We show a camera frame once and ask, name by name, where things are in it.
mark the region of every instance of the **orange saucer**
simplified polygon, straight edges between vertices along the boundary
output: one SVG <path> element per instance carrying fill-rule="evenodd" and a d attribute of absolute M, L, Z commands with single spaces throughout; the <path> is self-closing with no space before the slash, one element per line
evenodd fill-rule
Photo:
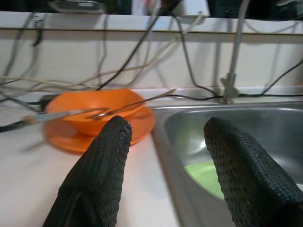
<path fill-rule="evenodd" d="M 131 145 L 147 136 L 155 125 L 151 109 L 144 107 L 126 119 L 133 127 Z M 44 124 L 47 141 L 62 150 L 84 153 L 95 137 L 78 132 L 64 120 L 53 120 Z"/>

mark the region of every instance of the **metal faucet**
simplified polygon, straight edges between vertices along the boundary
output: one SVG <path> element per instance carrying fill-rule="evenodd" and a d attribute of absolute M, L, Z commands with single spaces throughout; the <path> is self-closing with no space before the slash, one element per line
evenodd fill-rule
<path fill-rule="evenodd" d="M 237 98 L 239 96 L 238 90 L 234 87 L 235 79 L 236 79 L 236 65 L 238 61 L 239 55 L 239 48 L 242 41 L 242 31 L 244 20 L 246 16 L 246 12 L 248 9 L 248 5 L 250 0 L 243 0 L 241 3 L 240 11 L 239 11 L 239 20 L 238 20 L 238 27 L 237 27 L 237 34 L 235 38 L 235 42 L 233 45 L 232 51 L 232 59 L 231 59 L 231 66 L 230 70 L 227 73 L 226 78 L 221 78 L 221 82 L 224 85 L 224 95 L 223 95 L 223 102 L 224 103 L 231 103 L 232 99 Z"/>

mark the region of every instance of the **white wall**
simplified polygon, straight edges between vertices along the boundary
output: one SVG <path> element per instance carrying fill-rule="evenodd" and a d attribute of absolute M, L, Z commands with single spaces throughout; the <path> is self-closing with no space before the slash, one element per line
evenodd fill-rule
<path fill-rule="evenodd" d="M 0 30 L 0 73 L 8 62 L 16 30 Z M 142 32 L 108 32 L 108 57 L 102 71 L 119 68 L 142 36 Z M 96 74 L 102 54 L 101 31 L 45 31 L 40 46 L 38 69 L 34 75 L 44 79 L 80 81 Z M 152 52 L 161 48 L 176 33 L 155 32 Z M 36 32 L 25 32 L 17 63 L 11 76 L 19 76 L 31 59 L 31 44 Z M 196 80 L 204 86 L 220 85 L 229 68 L 234 35 L 191 33 L 187 35 L 189 55 Z M 131 65 L 144 59 L 146 44 Z M 295 65 L 303 55 L 302 35 L 244 35 L 237 67 L 237 86 L 262 86 Z M 303 84 L 303 67 L 294 70 L 280 85 Z M 113 84 L 127 84 L 135 72 L 123 73 Z M 135 88 L 192 87 L 181 45 L 157 64 L 144 70 L 131 85 Z"/>

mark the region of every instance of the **green plate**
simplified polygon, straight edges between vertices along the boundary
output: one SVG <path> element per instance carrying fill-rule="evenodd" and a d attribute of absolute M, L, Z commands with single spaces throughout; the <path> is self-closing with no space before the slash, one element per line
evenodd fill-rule
<path fill-rule="evenodd" d="M 194 163 L 185 167 L 191 178 L 213 196 L 224 200 L 213 161 Z"/>

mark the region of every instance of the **countertop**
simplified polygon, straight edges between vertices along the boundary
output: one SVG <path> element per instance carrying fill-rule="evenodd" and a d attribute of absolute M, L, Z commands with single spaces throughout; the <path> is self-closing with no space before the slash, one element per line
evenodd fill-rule
<path fill-rule="evenodd" d="M 290 101 L 264 98 L 262 101 Z M 245 102 L 257 102 L 245 99 Z M 184 100 L 155 101 L 150 105 L 213 104 Z M 0 125 L 30 112 L 0 105 Z M 0 134 L 0 226 L 41 227 L 69 170 L 80 155 L 47 144 L 42 125 Z M 151 135 L 130 148 L 117 217 L 117 227 L 178 227 Z"/>

